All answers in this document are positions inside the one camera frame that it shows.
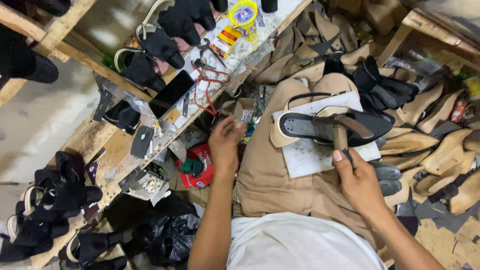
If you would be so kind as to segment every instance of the yellow plastic container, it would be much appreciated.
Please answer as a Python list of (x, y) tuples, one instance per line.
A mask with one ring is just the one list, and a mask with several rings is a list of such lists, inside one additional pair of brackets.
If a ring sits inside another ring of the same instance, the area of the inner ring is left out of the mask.
[(233, 26), (242, 32), (247, 41), (257, 38), (257, 22), (255, 21), (257, 13), (257, 4), (250, 0), (240, 0), (228, 11)]

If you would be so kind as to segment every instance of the hammer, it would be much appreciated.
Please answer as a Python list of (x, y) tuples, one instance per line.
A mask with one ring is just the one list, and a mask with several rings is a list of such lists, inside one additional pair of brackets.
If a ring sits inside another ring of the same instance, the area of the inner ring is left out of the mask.
[(333, 135), (334, 140), (333, 144), (335, 150), (342, 151), (348, 160), (352, 162), (352, 157), (348, 151), (348, 142), (347, 142), (347, 128), (356, 132), (360, 137), (364, 139), (369, 139), (373, 137), (373, 132), (368, 129), (363, 124), (359, 123), (353, 118), (350, 118), (344, 114), (332, 114), (328, 117), (318, 117), (314, 116), (312, 119), (312, 124), (322, 125), (322, 124), (331, 124), (333, 125)]

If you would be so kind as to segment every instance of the white cutting board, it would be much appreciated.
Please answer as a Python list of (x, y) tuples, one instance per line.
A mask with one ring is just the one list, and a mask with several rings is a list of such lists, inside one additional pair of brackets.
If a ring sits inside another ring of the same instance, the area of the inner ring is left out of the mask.
[[(290, 108), (290, 110), (316, 115), (321, 109), (327, 106), (343, 106), (363, 111), (360, 100), (355, 92), (324, 98)], [(282, 113), (283, 111), (275, 112), (273, 118), (277, 120)], [(375, 142), (355, 147), (354, 149), (366, 161), (379, 159), (381, 157)], [(304, 138), (300, 138), (295, 143), (282, 147), (283, 157), (287, 163), (288, 174), (291, 178), (333, 169), (333, 150), (333, 147), (319, 145), (313, 140)]]

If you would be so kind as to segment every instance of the nail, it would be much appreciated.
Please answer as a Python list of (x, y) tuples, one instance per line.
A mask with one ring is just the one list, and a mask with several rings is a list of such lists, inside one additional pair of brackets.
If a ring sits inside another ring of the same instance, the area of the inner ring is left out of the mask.
[(335, 150), (332, 153), (333, 161), (338, 162), (343, 159), (342, 153), (339, 150)]

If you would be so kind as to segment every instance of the phone screen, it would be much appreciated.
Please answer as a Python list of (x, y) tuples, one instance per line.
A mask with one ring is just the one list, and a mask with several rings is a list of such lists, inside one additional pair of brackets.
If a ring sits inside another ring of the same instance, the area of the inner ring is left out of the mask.
[(185, 70), (182, 70), (148, 103), (148, 106), (157, 118), (162, 118), (177, 105), (194, 86), (195, 81)]

